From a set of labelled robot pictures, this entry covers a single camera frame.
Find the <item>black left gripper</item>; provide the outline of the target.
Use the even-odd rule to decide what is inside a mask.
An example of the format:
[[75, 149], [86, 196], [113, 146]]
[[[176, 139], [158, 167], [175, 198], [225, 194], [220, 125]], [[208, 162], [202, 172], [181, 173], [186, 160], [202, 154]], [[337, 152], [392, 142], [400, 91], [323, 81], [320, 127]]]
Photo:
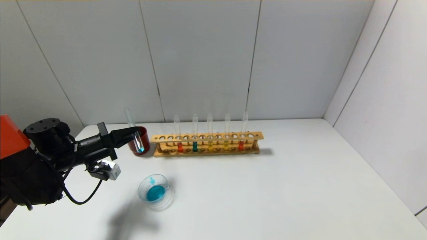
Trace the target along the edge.
[[97, 127], [97, 135], [77, 141], [77, 155], [83, 161], [99, 161], [108, 157], [114, 161], [117, 159], [115, 148], [121, 148], [133, 141], [135, 135], [140, 133], [139, 127], [128, 127], [109, 133], [104, 122], [98, 123]]

